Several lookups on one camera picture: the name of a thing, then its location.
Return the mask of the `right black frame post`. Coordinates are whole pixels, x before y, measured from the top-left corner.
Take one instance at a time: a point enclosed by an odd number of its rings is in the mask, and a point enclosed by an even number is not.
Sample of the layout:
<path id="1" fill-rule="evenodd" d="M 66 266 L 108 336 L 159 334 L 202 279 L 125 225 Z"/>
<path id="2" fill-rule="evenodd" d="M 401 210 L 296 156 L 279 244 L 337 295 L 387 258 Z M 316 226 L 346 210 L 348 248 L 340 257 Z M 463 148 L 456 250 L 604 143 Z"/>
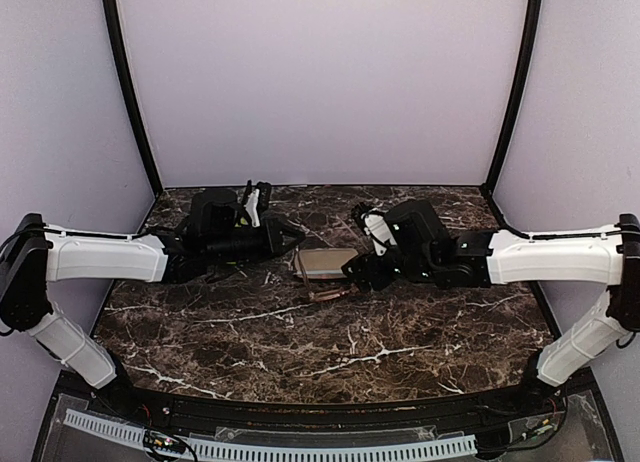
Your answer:
<path id="1" fill-rule="evenodd" d="M 488 174 L 481 186 L 482 193 L 487 200 L 493 199 L 515 131 L 534 53 L 542 2 L 543 0 L 527 0 L 509 97 Z"/>

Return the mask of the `black frame post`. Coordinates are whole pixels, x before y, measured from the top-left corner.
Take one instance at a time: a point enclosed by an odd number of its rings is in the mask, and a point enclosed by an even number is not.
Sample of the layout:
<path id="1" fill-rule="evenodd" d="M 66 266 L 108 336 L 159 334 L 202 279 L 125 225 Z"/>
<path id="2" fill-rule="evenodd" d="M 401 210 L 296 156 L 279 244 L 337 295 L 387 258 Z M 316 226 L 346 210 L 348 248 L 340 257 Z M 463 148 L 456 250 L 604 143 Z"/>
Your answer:
<path id="1" fill-rule="evenodd" d="M 134 141 L 140 156 L 144 172 L 155 197 L 164 191 L 159 170 L 152 154 L 142 113 L 138 104 L 136 89 L 129 67 L 124 33 L 120 20 L 117 0 L 101 0 L 107 33 L 111 46 L 112 58 L 115 64 L 121 94 L 127 112 Z"/>
<path id="2" fill-rule="evenodd" d="M 482 193 L 487 200 L 493 199 L 515 131 L 534 53 L 542 2 L 543 0 L 527 0 L 509 97 L 488 174 L 481 186 Z"/>

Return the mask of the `left black frame post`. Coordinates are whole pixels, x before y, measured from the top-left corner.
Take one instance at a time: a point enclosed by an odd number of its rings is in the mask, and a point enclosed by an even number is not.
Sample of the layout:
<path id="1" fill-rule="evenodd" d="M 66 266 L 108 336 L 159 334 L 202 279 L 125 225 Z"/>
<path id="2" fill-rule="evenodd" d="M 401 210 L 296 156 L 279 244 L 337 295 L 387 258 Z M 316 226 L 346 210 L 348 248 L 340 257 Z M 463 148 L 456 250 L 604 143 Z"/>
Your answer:
<path id="1" fill-rule="evenodd" d="M 120 20 L 117 0 L 101 0 L 107 33 L 111 46 L 112 58 L 115 64 L 121 94 L 127 112 L 134 141 L 140 156 L 144 172 L 155 197 L 164 191 L 159 170 L 152 154 L 142 113 L 138 104 L 136 89 L 129 67 L 124 33 Z"/>

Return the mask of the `green plastic bowl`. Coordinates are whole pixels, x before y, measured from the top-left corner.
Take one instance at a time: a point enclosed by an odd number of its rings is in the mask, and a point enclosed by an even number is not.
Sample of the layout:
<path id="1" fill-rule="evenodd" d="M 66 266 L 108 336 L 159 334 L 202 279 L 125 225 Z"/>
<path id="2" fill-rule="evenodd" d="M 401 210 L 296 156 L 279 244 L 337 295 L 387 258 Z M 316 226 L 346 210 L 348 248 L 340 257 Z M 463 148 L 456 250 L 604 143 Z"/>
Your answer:
<path id="1" fill-rule="evenodd" d="M 244 226 L 250 226 L 251 222 L 249 220 L 247 220 L 245 217 L 240 216 L 237 221 L 235 226 L 236 227 L 244 227 Z"/>

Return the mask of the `small circuit board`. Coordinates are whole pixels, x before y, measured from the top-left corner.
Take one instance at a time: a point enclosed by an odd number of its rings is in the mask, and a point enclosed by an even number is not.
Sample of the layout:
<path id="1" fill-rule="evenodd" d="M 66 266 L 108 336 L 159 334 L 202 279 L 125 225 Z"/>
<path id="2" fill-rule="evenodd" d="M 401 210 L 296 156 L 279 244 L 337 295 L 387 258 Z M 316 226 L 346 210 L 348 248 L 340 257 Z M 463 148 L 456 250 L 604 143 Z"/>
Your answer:
<path id="1" fill-rule="evenodd" d="M 184 454 L 184 443 L 162 432 L 147 430 L 143 435 L 143 446 L 151 452 L 161 454 Z"/>

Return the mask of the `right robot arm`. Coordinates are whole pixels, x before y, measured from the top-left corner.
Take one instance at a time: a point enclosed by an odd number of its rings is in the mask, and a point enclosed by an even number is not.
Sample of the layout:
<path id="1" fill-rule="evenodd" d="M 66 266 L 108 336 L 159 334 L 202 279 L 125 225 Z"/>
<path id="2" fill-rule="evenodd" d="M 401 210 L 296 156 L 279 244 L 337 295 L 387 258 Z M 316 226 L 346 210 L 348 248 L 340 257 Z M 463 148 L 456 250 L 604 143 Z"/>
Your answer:
<path id="1" fill-rule="evenodd" d="M 488 288 L 530 281 L 603 285 L 593 307 L 555 342 L 530 358 L 510 406 L 534 414 L 578 369 L 611 344 L 639 330 L 639 220 L 582 231 L 525 233 L 514 228 L 452 236 L 427 200 L 411 199 L 387 211 L 366 204 L 352 216 L 374 243 L 346 262 L 344 275 L 362 292 L 397 279 L 440 289 Z"/>

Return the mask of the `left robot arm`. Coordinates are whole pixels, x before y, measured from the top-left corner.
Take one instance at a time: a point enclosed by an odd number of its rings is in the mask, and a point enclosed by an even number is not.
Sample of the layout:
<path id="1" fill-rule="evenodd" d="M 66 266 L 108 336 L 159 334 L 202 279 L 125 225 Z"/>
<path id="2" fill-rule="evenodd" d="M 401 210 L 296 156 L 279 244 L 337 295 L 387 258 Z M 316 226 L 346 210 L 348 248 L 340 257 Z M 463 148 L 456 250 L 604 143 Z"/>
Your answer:
<path id="1" fill-rule="evenodd" d="M 82 232 L 23 217 L 1 245 L 1 322 L 25 332 L 73 369 L 120 418 L 141 409 L 117 359 L 63 314 L 47 295 L 53 282 L 71 279 L 135 280 L 180 284 L 218 265 L 259 263 L 295 249 L 299 229 L 268 215 L 271 186 L 226 188 L 196 194 L 174 228 L 152 226 L 138 234 Z"/>

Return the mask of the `plaid sunglasses case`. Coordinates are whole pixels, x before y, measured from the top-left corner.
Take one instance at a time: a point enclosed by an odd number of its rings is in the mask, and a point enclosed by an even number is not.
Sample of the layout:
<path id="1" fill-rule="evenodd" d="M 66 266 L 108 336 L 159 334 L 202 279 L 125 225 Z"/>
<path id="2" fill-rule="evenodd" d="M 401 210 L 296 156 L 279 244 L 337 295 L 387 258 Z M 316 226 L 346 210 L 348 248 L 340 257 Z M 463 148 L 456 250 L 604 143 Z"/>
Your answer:
<path id="1" fill-rule="evenodd" d="M 297 250 L 294 255 L 295 274 L 307 281 L 342 280 L 343 266 L 358 256 L 353 248 L 317 248 Z"/>

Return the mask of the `black front rail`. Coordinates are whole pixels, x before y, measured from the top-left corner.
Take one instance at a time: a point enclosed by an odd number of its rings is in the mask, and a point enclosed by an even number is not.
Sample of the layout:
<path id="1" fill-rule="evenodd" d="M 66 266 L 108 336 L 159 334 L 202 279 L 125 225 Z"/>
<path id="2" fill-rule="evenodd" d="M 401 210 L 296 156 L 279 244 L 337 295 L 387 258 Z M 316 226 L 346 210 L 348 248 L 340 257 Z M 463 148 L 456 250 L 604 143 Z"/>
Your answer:
<path id="1" fill-rule="evenodd" d="M 311 405 L 225 401 L 134 388 L 129 403 L 135 421 L 208 434 L 223 427 L 346 432 L 434 426 L 440 433 L 487 432 L 520 418 L 559 416 L 567 408 L 563 391 L 531 402 L 515 387 L 408 402 Z"/>

